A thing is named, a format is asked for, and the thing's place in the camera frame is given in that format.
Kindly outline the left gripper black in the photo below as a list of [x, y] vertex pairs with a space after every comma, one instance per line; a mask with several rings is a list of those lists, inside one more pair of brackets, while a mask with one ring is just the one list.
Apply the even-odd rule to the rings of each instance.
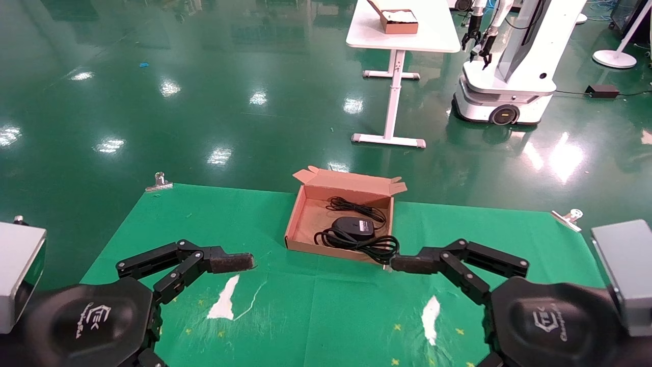
[[166, 367], [160, 324], [153, 291], [135, 279], [50, 291], [23, 313], [22, 364]]

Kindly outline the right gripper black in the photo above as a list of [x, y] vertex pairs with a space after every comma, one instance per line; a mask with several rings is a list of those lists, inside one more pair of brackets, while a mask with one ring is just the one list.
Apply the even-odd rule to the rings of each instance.
[[604, 366], [625, 333], [602, 288], [512, 277], [489, 300], [493, 352], [476, 367]]

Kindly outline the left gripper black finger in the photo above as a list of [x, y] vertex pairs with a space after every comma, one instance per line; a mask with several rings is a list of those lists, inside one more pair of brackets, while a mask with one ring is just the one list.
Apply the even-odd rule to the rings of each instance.
[[251, 253], [228, 254], [221, 246], [200, 247], [181, 239], [159, 248], [120, 260], [116, 264], [120, 278], [142, 279], [171, 269], [153, 286], [154, 301], [167, 304], [204, 273], [222, 274], [253, 269]]

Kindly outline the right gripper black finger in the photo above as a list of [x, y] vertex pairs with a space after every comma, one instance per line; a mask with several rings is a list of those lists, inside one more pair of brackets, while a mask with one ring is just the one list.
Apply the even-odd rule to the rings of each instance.
[[393, 270], [412, 274], [443, 274], [475, 304], [484, 306], [491, 295], [489, 284], [468, 269], [468, 265], [499, 276], [526, 277], [529, 262], [482, 244], [459, 239], [443, 248], [424, 247], [414, 256], [397, 255]]

